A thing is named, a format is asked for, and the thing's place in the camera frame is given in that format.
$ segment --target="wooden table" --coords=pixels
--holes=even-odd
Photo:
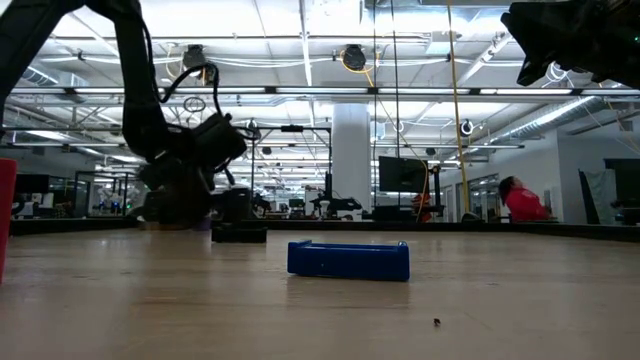
[[[395,243],[408,283],[299,278],[287,242]],[[637,359],[640,247],[526,234],[13,238],[0,359]],[[439,318],[442,325],[433,326]]]

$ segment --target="person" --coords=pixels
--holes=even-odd
[[[513,222],[550,220],[550,211],[540,204],[540,198],[527,190],[515,176],[502,180],[498,186],[502,205],[511,211]]]
[[[422,194],[416,195],[413,199],[411,199],[411,207],[413,208],[413,212],[416,216],[419,217],[417,222],[426,223],[431,220],[431,213],[426,211],[426,207],[429,206],[429,201],[431,200],[431,196],[429,194],[424,194],[424,198]],[[420,214],[420,203],[422,203],[422,211]]]

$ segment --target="ceiling pipe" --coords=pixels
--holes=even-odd
[[[513,37],[509,33],[505,33],[501,38],[494,39],[491,45],[489,45],[478,57],[473,60],[471,65],[467,67],[464,73],[458,77],[458,86],[464,85],[473,75],[475,75],[483,66],[485,66],[493,57],[504,49],[504,47],[511,41]]]
[[[521,144],[526,139],[542,135],[551,129],[587,116],[589,113],[595,114],[605,109],[608,109],[607,103],[597,96],[580,97],[563,104],[547,105],[512,122],[495,134],[474,141],[474,144]],[[470,145],[464,153],[473,153],[479,149],[481,148],[476,145]],[[457,155],[451,155],[449,159],[456,157]]]

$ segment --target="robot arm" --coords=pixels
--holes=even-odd
[[[123,135],[131,151],[148,163],[140,178],[151,190],[171,192],[176,213],[198,217],[207,211],[208,200],[203,199],[212,193],[213,174],[244,153],[247,136],[231,126],[229,114],[220,111],[219,74],[211,63],[187,70],[160,98],[151,36],[139,0],[13,0],[0,17],[0,137],[4,104],[11,90],[60,19],[84,5],[115,25],[125,88]],[[217,112],[194,129],[167,124],[160,103],[169,99],[189,73],[200,70],[213,84]]]
[[[517,83],[529,86],[556,62],[640,89],[640,1],[516,2],[501,21],[525,52]]]

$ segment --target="blue plastic block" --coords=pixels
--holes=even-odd
[[[290,242],[287,271],[302,276],[407,281],[409,247]]]

